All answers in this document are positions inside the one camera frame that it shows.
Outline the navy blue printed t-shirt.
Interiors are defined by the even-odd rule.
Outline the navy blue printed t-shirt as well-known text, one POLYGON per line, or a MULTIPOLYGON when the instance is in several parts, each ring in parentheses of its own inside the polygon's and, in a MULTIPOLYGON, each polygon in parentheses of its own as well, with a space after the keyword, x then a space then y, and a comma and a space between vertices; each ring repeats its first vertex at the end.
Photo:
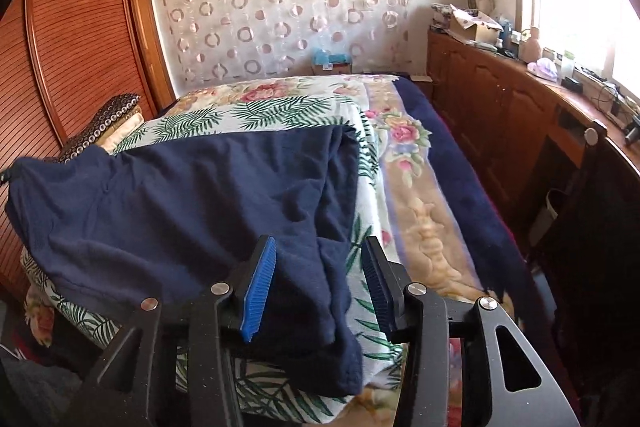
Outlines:
POLYGON ((117 322, 148 297, 196 297, 272 236, 250 355, 300 390, 346 397, 363 385, 346 279, 358 159, 344 124, 92 146, 65 164, 14 161, 6 214, 61 295, 117 322))

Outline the floral leaf bed quilt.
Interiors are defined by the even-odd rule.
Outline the floral leaf bed quilt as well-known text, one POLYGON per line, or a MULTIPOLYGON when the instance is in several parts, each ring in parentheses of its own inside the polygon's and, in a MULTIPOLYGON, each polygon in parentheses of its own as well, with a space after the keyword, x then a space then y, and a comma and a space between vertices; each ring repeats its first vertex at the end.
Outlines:
POLYGON ((64 424, 321 424, 402 371, 445 419, 450 339, 512 310, 430 148, 393 77, 293 77, 15 159, 6 215, 50 297, 107 321, 64 424))

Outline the navy blue blanket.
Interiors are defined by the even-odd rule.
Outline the navy blue blanket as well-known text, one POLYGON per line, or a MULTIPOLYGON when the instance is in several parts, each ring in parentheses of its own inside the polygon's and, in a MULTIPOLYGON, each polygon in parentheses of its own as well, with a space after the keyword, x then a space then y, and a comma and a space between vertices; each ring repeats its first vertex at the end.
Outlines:
POLYGON ((533 277, 473 167, 418 85, 399 77, 394 86, 408 114, 431 132, 427 157, 469 249, 480 288, 514 304, 525 334, 542 331, 547 320, 533 277))

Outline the wooden sideboard cabinet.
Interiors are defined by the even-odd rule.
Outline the wooden sideboard cabinet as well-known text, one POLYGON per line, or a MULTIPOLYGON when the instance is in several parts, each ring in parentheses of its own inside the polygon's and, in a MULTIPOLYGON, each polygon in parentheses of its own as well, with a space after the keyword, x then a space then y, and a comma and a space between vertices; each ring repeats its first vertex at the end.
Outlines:
POLYGON ((599 121, 616 145, 623 132, 583 95, 526 67, 430 31, 431 102, 515 234, 522 251, 552 188, 567 191, 584 157, 584 132, 599 121))

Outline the brown patterned pillow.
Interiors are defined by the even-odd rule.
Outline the brown patterned pillow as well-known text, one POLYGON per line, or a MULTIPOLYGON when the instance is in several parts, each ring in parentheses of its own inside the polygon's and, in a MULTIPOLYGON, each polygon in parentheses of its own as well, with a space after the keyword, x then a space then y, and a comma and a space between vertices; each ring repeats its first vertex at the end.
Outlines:
POLYGON ((101 139, 106 139, 128 117, 141 115, 139 101, 140 95, 135 93, 124 93, 110 98, 100 107, 81 132, 67 140, 58 155, 58 162, 73 159, 87 147, 98 144, 101 139))

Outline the blue item behind bed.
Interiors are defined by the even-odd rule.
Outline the blue item behind bed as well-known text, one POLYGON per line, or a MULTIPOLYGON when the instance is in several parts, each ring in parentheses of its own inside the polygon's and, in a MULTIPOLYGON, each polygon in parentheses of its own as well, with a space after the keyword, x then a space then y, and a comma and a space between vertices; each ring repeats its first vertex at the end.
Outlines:
POLYGON ((349 75, 352 72, 352 57, 348 53, 316 49, 312 54, 311 69, 317 76, 349 75))

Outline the cardboard box on sideboard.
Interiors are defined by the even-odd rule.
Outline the cardboard box on sideboard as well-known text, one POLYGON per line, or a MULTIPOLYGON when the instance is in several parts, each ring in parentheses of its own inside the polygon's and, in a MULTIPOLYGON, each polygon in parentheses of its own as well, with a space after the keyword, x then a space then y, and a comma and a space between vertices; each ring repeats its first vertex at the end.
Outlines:
POLYGON ((502 26, 482 11, 458 9, 449 5, 450 19, 448 31, 464 41, 491 44, 497 42, 502 26))

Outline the wooden louvered wardrobe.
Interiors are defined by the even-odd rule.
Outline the wooden louvered wardrobe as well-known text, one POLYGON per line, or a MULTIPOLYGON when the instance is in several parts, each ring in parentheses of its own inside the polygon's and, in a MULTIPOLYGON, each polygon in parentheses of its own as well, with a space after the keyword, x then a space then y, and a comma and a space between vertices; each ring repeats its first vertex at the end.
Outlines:
POLYGON ((175 102, 152 0, 12 0, 1 19, 1 165, 52 157, 112 96, 175 102))

